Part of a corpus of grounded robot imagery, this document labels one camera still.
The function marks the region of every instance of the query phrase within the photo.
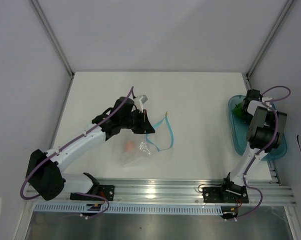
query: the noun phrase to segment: metal rail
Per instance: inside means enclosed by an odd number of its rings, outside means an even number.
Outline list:
[[[258,64],[261,62],[263,56],[265,55],[266,51],[269,49],[270,45],[272,44],[273,40],[275,39],[277,33],[279,32],[279,30],[281,29],[285,19],[287,18],[287,16],[289,15],[289,13],[291,12],[294,3],[297,0],[287,0],[287,2],[285,3],[283,9],[281,10],[276,22],[274,23],[273,27],[271,28],[267,38],[265,39],[264,44],[261,46],[258,55],[256,56],[254,62],[252,63],[252,65],[250,66],[248,73],[247,73],[247,79],[249,80],[253,74],[253,72],[255,71],[255,69],[257,68]]]
[[[53,29],[47,19],[47,17],[45,16],[42,7],[40,5],[40,3],[38,2],[38,0],[28,0],[30,5],[32,6],[35,14],[38,17],[38,20],[41,24],[41,26],[43,27],[48,39],[51,42],[51,45],[53,46],[53,48],[55,49],[57,55],[59,56],[61,62],[63,63],[66,71],[68,72],[70,78],[73,77],[74,72],[71,69],[71,66],[63,52],[63,49],[59,43],[59,41],[57,40],[55,33],[53,32]]]
[[[143,204],[143,205],[174,205],[174,206],[233,206],[232,203],[204,203],[203,196],[198,192],[198,186],[206,187],[219,184],[218,181],[209,180],[127,180],[127,179],[98,179],[101,185],[114,185],[114,199],[116,204]],[[289,186],[270,184],[269,182],[251,182],[263,194],[262,206],[296,206],[293,191]],[[248,189],[249,203],[243,206],[255,206],[260,200],[260,194]],[[29,188],[27,194],[36,194]],[[60,194],[54,202],[80,203],[71,201],[70,195]]]
[[[38,202],[34,209],[35,212],[63,212],[63,213],[94,213],[90,210],[91,206],[86,203],[62,203],[62,202]],[[106,209],[103,204],[100,211]],[[176,206],[176,205],[158,205],[158,204],[123,204],[110,203],[107,214],[161,214],[161,215],[223,215],[220,206]]]

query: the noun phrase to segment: white table surface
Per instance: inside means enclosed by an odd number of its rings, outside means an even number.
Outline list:
[[[66,172],[88,172],[96,178],[198,179],[226,177],[240,160],[228,122],[228,100],[245,95],[240,73],[219,72],[76,72],[55,139],[55,146],[81,133],[92,119],[116,99],[146,94],[144,105],[150,121],[168,118],[174,133],[173,148],[123,166],[119,154],[123,138],[118,134],[93,147]],[[261,161],[254,181],[270,181],[266,161]]]

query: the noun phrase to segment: teal tray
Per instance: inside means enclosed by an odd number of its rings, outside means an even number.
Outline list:
[[[244,154],[247,146],[246,133],[249,129],[249,125],[246,124],[241,118],[235,116],[233,114],[233,109],[237,104],[240,104],[244,100],[244,98],[245,96],[243,95],[236,95],[228,101],[228,119],[231,129],[232,141],[236,152],[241,156]],[[277,160],[282,158],[286,154],[286,152],[287,143],[284,135],[278,148],[271,150],[269,154],[267,154],[262,160]]]

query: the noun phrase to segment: clear plastic bag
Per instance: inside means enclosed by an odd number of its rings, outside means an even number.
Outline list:
[[[168,121],[168,113],[164,117],[153,121],[155,133],[153,134],[133,134],[127,133],[119,156],[122,166],[130,165],[138,160],[150,157],[158,152],[168,150],[174,145],[174,135]]]

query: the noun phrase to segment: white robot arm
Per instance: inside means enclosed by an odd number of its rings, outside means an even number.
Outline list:
[[[205,203],[249,202],[248,178],[257,164],[282,142],[287,114],[270,107],[260,91],[248,90],[240,105],[241,117],[249,123],[246,134],[247,146],[237,166],[228,173],[218,187],[203,187]]]
[[[64,171],[91,147],[107,141],[121,129],[131,129],[135,134],[155,133],[147,111],[143,108],[147,97],[141,95],[133,98],[120,97],[114,107],[95,117],[81,134],[65,145],[46,152],[39,149],[34,151],[29,159],[26,179],[20,191],[21,197],[30,200],[42,196],[49,201],[60,193],[70,193],[71,200],[82,200],[83,196],[76,193],[97,195],[100,185],[89,173],[68,174]],[[39,195],[24,196],[23,190],[27,182]]]

